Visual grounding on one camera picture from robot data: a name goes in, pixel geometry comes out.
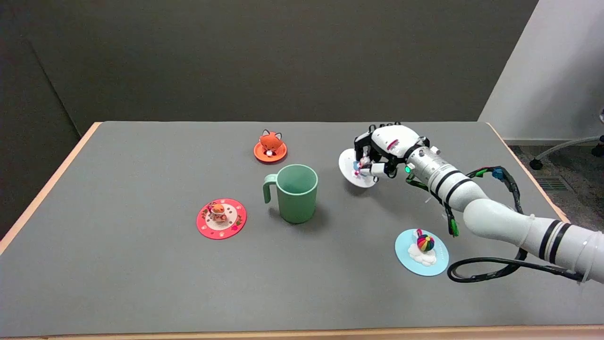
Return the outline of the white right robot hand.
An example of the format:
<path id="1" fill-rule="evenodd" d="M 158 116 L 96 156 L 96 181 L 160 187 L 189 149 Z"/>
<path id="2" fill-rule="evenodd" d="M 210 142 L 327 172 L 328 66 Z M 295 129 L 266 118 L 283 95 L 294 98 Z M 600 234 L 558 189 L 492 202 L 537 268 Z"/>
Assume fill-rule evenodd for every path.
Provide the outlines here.
<path id="1" fill-rule="evenodd" d="M 429 139 L 399 122 L 370 125 L 367 132 L 354 139 L 358 165 L 354 176 L 395 178 L 399 164 L 407 164 L 416 149 L 430 146 Z"/>

